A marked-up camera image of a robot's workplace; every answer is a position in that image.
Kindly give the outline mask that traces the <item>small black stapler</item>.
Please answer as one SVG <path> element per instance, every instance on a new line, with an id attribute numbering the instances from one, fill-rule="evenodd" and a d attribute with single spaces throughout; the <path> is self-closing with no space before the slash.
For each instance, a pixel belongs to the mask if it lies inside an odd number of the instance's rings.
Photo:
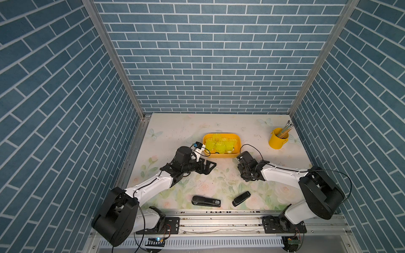
<path id="1" fill-rule="evenodd" d="M 235 197 L 234 200 L 232 201 L 232 205 L 234 207 L 239 206 L 241 203 L 243 203 L 245 200 L 247 200 L 251 196 L 251 193 L 249 191 L 246 191 L 239 196 Z"/>

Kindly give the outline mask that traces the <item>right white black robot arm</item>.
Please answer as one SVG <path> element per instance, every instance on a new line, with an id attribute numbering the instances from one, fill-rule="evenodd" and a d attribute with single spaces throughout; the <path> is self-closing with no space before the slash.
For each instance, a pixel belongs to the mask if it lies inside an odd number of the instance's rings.
<path id="1" fill-rule="evenodd" d="M 347 199 L 328 171 L 318 166 L 307 170 L 277 166 L 266 160 L 256 161 L 247 151 L 237 160 L 241 178 L 245 181 L 273 181 L 301 192 L 303 199 L 289 204 L 279 215 L 281 222 L 287 225 L 297 225 L 314 217 L 329 220 Z"/>

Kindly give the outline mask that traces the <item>yellow shuttlecock small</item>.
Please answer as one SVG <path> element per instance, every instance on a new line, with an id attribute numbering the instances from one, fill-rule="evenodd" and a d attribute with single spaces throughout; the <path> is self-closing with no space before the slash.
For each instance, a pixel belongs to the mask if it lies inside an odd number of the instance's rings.
<path id="1" fill-rule="evenodd" d="M 237 144 L 236 138 L 224 138 L 225 150 L 227 153 L 233 153 L 235 145 Z"/>

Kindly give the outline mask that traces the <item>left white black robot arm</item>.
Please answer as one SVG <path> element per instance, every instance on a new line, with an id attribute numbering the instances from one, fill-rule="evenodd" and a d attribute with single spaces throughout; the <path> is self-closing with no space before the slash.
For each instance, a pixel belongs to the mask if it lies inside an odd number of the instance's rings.
<path id="1" fill-rule="evenodd" d="M 122 244 L 135 227 L 142 205 L 162 191 L 180 182 L 185 174 L 196 172 L 208 175 L 217 163 L 201 158 L 205 146 L 196 143 L 194 148 L 182 146 L 173 160 L 150 179 L 127 189 L 115 187 L 107 194 L 91 222 L 91 227 L 113 247 Z"/>

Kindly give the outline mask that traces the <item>yellow plastic storage box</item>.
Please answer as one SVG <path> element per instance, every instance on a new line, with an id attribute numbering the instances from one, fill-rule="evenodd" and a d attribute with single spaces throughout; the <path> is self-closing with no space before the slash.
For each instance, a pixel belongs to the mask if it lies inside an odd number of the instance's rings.
<path id="1" fill-rule="evenodd" d="M 234 133 L 209 133 L 204 136 L 203 145 L 203 154 L 211 158 L 236 158 L 242 146 Z"/>

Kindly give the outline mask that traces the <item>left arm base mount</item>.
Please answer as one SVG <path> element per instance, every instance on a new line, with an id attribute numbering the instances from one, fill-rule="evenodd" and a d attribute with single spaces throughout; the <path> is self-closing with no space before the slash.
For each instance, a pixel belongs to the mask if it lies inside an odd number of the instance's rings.
<path id="1" fill-rule="evenodd" d="M 136 231 L 137 235 L 177 235 L 180 229 L 179 217 L 168 217 L 156 207 L 150 207 L 143 211 L 139 220 L 136 218 L 136 222 L 138 221 L 140 221 L 140 229 Z"/>

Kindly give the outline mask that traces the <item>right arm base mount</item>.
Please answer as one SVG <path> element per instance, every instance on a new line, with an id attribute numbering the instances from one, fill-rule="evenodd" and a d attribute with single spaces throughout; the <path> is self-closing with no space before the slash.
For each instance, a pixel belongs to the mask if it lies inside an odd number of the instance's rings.
<path id="1" fill-rule="evenodd" d="M 285 216 L 288 205 L 278 216 L 265 216 L 262 218 L 264 231 L 266 234 L 295 234 L 295 233 L 307 233 L 307 229 L 304 221 L 298 224 L 292 224 Z"/>

